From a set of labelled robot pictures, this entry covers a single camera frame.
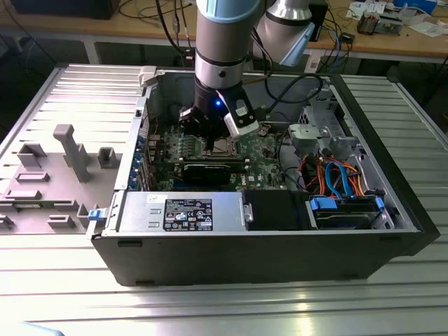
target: orange wire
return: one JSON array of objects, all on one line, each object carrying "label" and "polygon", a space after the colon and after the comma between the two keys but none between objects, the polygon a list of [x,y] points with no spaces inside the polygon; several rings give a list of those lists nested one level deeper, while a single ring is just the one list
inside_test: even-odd
[{"label": "orange wire", "polygon": [[363,187],[361,186],[361,176],[358,175],[358,186],[359,186],[359,191],[361,193],[362,196],[365,196],[365,193],[363,192]]},{"label": "orange wire", "polygon": [[356,189],[355,182],[353,181],[352,178],[349,178],[349,181],[350,181],[351,185],[353,186],[353,189],[355,190],[355,196],[359,196],[358,189]]}]

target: black power cord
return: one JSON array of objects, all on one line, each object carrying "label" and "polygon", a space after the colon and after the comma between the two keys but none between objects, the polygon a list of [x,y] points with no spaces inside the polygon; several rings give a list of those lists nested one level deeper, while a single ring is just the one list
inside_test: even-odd
[{"label": "black power cord", "polygon": [[[126,0],[125,2],[123,2],[123,3],[118,7],[118,12],[119,12],[121,15],[125,16],[126,18],[131,18],[131,19],[149,19],[149,18],[156,18],[156,17],[157,17],[157,14],[156,14],[156,15],[143,15],[143,14],[142,14],[142,12],[146,11],[147,9],[152,9],[152,8],[155,8],[156,6],[148,6],[148,7],[142,8],[142,9],[140,10],[140,13],[138,13],[138,16],[129,15],[129,14],[126,14],[125,12],[123,12],[123,8],[124,8],[128,3],[132,2],[132,1],[136,1],[136,0]],[[168,4],[168,0],[166,0],[166,2],[165,2],[162,6],[165,6],[166,4]]]},{"label": "black power cord", "polygon": [[3,7],[5,8],[6,12],[8,13],[9,17],[11,18],[12,21],[14,21],[14,23],[17,25],[17,27],[19,27],[26,35],[28,35],[28,37],[33,40],[33,42],[35,42],[36,46],[39,47],[39,49],[42,50],[42,52],[48,57],[49,60],[51,60],[51,62],[53,63],[53,65],[56,64],[56,61],[53,57],[51,57],[51,55],[47,52],[47,50],[45,50],[42,45],[36,41],[36,39],[31,36],[31,34],[15,19],[14,15],[11,13],[11,11],[9,10],[9,8],[6,5],[6,1],[3,0]]},{"label": "black power cord", "polygon": [[160,0],[155,0],[155,7],[157,8],[157,14],[159,16],[160,23],[162,24],[163,31],[165,32],[165,35],[167,36],[169,43],[179,53],[179,55],[182,57],[182,60],[183,60],[184,52],[182,51],[182,49],[179,48],[178,45],[175,44],[171,35],[169,35],[167,24],[165,23],[165,19],[163,18],[163,12],[162,12],[162,8],[160,6]]},{"label": "black power cord", "polygon": [[181,2],[181,14],[182,14],[182,20],[183,20],[183,28],[185,29],[185,36],[187,37],[188,47],[189,47],[189,49],[191,49],[190,35],[188,34],[187,19],[185,17],[184,8],[185,7],[183,7],[182,2]]},{"label": "black power cord", "polygon": [[315,97],[316,95],[319,94],[320,91],[322,91],[323,88],[323,80],[319,75],[316,75],[315,73],[304,73],[296,78],[294,78],[284,89],[283,91],[279,94],[279,96],[274,100],[274,102],[272,103],[272,105],[267,109],[267,113],[271,113],[272,110],[275,109],[275,106],[277,106],[278,103],[281,102],[285,102],[282,100],[282,98],[288,93],[288,91],[294,86],[294,84],[296,84],[298,81],[302,80],[303,78],[308,78],[308,77],[312,77],[318,80],[318,88],[316,91],[314,91],[311,95],[309,95],[307,98],[305,99],[301,99],[301,100],[296,100],[293,103],[289,103],[289,104],[299,104],[299,103],[303,103],[303,102],[307,102],[309,101],[311,98]]},{"label": "black power cord", "polygon": [[[259,49],[261,49],[261,53],[263,56],[263,70],[265,72],[265,89],[266,92],[268,93],[268,95],[274,100],[274,103],[272,103],[272,105],[268,108],[267,113],[269,114],[270,112],[272,112],[272,110],[275,108],[275,106],[277,106],[278,103],[285,103],[285,104],[299,104],[299,103],[303,103],[306,102],[308,100],[310,100],[311,98],[315,97],[316,95],[319,94],[320,91],[322,91],[323,88],[323,80],[319,75],[316,75],[315,73],[304,73],[296,78],[294,78],[286,87],[285,89],[281,92],[281,94],[278,97],[275,97],[272,92],[270,92],[269,89],[269,85],[267,84],[267,79],[272,75],[273,73],[273,60],[271,55],[266,51],[263,42],[261,41],[260,36],[258,35],[257,31],[255,28],[252,29],[252,39],[253,42],[259,47]],[[266,70],[266,56],[269,59],[269,64],[271,66],[271,69],[269,70],[269,72]],[[305,99],[301,99],[301,100],[295,100],[295,101],[291,101],[291,100],[286,100],[283,99],[283,97],[286,95],[286,93],[288,93],[288,91],[294,86],[294,84],[296,84],[298,81],[300,81],[303,78],[307,78],[307,77],[313,77],[316,78],[318,80],[318,88],[315,92],[313,92],[313,94],[311,94],[309,97],[305,98]]]}]

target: table leg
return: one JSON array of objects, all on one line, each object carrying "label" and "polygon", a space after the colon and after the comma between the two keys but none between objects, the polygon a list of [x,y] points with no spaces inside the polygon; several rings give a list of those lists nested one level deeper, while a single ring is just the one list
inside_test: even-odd
[{"label": "table leg", "polygon": [[326,49],[311,49],[309,51],[308,61],[304,72],[315,74],[321,63],[321,58],[325,55],[326,51]]},{"label": "table leg", "polygon": [[97,45],[94,41],[84,41],[85,51],[91,64],[101,64],[101,56],[99,55]]}]

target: blue drive bracket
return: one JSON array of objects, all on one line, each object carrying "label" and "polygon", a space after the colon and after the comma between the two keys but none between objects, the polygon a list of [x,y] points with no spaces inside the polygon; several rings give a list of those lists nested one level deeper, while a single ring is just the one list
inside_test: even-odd
[{"label": "blue drive bracket", "polygon": [[315,197],[311,201],[309,201],[311,204],[311,210],[336,210],[337,204],[336,200],[331,197]]}]

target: warning label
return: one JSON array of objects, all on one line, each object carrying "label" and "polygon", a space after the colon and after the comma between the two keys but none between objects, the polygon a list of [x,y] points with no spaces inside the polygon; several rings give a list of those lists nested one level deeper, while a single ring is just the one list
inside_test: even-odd
[{"label": "warning label", "polygon": [[167,199],[163,230],[212,231],[211,199]]}]

